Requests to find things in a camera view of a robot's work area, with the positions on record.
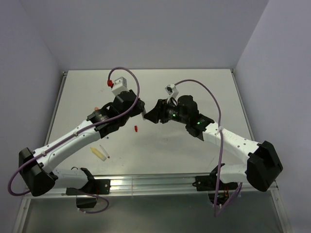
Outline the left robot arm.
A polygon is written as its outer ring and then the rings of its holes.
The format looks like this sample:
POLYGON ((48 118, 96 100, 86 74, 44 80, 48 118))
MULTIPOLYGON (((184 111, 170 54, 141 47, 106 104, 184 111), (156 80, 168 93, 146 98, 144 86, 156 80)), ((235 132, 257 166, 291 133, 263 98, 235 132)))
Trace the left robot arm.
POLYGON ((124 126, 129 118, 145 110, 145 103, 132 91, 123 91, 114 100, 94 111, 74 130, 34 151, 19 152, 19 173, 29 193, 41 196, 52 188, 75 188, 84 194, 95 189, 95 178, 86 168, 58 169, 57 166, 83 147, 124 126))

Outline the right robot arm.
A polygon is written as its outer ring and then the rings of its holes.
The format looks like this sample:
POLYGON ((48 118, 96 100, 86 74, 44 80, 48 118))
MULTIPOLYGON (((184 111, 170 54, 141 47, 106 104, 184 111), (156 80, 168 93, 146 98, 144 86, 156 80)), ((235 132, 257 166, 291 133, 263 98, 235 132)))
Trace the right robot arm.
POLYGON ((210 183, 221 189, 227 183, 249 183, 255 189, 265 192, 282 172, 283 166, 274 145, 248 140, 201 114, 191 95, 183 95, 177 103, 159 99, 156 106, 144 115, 155 124, 170 120, 183 123, 187 132, 204 142, 223 148, 241 160, 239 165, 221 165, 221 170, 211 172, 210 183))

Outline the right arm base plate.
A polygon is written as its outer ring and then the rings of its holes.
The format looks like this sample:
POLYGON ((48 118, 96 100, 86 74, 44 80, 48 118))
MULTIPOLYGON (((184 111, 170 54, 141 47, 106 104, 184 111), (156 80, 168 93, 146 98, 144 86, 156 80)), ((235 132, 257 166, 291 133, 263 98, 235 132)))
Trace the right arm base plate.
MULTIPOLYGON (((195 176, 195 181, 192 183, 192 186, 196 188, 196 191, 215 191, 216 190, 216 176, 195 176)), ((219 190, 235 190, 238 188, 238 183, 223 183, 220 181, 219 190)))

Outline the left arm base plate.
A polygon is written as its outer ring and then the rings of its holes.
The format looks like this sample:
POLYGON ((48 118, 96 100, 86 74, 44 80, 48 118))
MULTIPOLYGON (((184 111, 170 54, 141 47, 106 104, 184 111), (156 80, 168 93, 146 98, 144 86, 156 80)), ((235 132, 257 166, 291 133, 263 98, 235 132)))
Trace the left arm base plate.
POLYGON ((81 189, 67 188, 66 195, 108 195, 110 192, 110 179, 95 179, 87 182, 81 189))

